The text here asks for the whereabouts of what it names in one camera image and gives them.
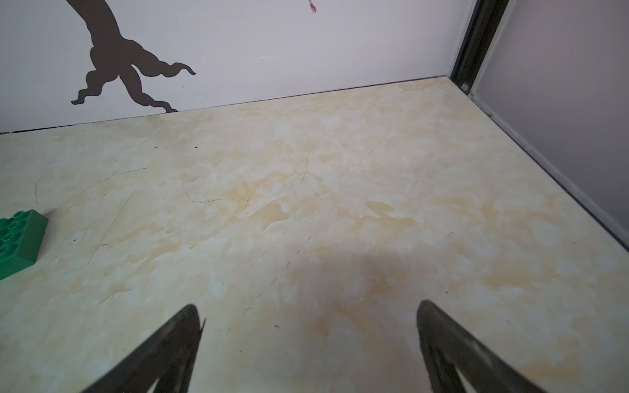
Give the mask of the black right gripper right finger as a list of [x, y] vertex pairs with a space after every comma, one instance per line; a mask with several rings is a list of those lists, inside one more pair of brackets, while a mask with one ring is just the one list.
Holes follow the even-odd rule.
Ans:
[[416, 313], [419, 346], [434, 392], [542, 392], [429, 300]]

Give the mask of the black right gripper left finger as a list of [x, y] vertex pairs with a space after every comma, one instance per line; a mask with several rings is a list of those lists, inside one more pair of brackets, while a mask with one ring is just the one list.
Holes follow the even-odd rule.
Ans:
[[205, 322], [188, 304], [86, 392], [186, 392]]

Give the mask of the dark green lego brick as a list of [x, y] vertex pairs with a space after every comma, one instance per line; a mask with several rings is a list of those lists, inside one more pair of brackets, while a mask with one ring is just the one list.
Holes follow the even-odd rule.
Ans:
[[34, 210], [18, 211], [11, 218], [1, 218], [1, 279], [36, 263], [47, 225], [48, 218]]

